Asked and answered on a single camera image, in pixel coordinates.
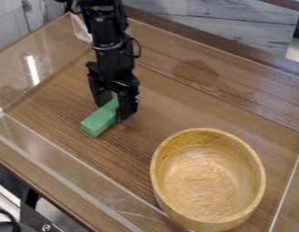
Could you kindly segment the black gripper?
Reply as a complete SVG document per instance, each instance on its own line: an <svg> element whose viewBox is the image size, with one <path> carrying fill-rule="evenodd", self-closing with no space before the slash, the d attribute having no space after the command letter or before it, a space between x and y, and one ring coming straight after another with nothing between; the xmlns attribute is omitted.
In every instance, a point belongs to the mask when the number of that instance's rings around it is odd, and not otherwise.
<svg viewBox="0 0 299 232"><path fill-rule="evenodd" d="M117 93L118 121L123 121L137 112L138 85L134 76L135 59L141 56L141 48L134 53L137 40L129 34L115 37L93 36L91 48L97 59L87 61L87 82L94 102L102 107Z"/></svg>

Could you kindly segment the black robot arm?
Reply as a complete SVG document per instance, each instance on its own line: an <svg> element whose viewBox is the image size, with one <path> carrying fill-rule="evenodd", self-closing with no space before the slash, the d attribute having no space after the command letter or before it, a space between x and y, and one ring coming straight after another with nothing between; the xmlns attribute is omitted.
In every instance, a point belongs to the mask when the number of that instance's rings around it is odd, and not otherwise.
<svg viewBox="0 0 299 232"><path fill-rule="evenodd" d="M122 0L54 0L66 5L65 11L81 15L86 32L91 35L95 60L87 61L87 81L98 107L118 98L115 115L125 120L137 112L138 85L134 76L141 46L126 32L127 15Z"/></svg>

